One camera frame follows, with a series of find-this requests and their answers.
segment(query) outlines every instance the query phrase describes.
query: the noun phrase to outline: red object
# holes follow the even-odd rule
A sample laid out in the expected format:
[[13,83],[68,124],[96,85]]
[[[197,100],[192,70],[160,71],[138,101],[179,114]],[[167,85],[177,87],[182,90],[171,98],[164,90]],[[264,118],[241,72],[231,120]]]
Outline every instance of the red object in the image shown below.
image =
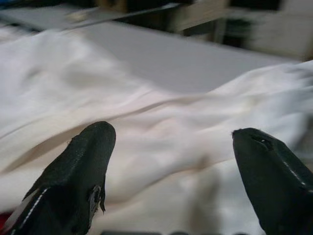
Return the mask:
[[10,217],[11,213],[0,214],[0,230],[3,228],[5,222]]

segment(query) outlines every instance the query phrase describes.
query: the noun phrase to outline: wrinkled cloth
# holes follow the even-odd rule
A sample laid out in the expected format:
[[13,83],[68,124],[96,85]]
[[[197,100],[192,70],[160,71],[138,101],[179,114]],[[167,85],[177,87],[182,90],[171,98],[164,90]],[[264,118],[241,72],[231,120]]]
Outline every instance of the wrinkled cloth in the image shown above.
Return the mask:
[[206,94],[182,95],[133,76],[70,33],[2,43],[0,58],[0,213],[19,205],[73,136],[106,120],[117,140],[107,211],[95,215],[90,235],[264,234],[231,132],[259,128],[296,146],[312,113],[312,62],[250,71]]

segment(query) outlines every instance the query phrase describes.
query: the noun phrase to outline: white fabric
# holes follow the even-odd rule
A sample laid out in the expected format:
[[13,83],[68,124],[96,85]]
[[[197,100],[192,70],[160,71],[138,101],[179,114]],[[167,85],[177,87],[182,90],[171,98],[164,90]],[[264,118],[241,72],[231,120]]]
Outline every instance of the white fabric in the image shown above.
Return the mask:
[[0,58],[0,212],[20,203],[85,126],[106,120],[116,128],[107,211],[95,216],[90,235],[263,234],[231,132],[260,128],[293,147],[312,113],[312,63],[254,70],[207,94],[183,96],[133,77],[71,34],[4,43]]

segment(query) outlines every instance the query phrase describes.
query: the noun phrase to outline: white table surface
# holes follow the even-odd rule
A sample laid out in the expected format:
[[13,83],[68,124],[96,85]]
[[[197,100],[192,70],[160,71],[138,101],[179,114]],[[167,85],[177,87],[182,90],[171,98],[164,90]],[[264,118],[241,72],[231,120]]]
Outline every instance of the white table surface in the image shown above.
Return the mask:
[[135,75],[182,93],[208,92],[244,72],[295,62],[117,22],[76,31],[129,64]]
[[[10,23],[25,25],[39,31],[46,29],[64,30],[102,23],[105,21],[117,20],[140,14],[170,10],[178,6],[180,6],[180,4],[170,3],[162,7],[125,14],[121,12],[103,10],[99,7],[83,9],[69,4],[60,4],[57,6],[49,7],[22,7],[0,10],[0,19],[3,19]],[[75,23],[68,19],[68,14],[78,11],[86,12],[87,19],[85,21]]]

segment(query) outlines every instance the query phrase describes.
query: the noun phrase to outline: white cloth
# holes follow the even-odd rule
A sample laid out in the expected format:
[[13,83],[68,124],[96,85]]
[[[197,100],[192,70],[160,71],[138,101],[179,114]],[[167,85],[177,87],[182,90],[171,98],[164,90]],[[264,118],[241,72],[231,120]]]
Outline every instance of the white cloth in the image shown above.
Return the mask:
[[3,43],[0,58],[0,212],[20,203],[85,126],[106,120],[116,128],[107,211],[95,216],[90,235],[263,234],[231,132],[260,128],[293,147],[312,113],[312,63],[254,70],[207,94],[183,96],[132,76],[71,34]]

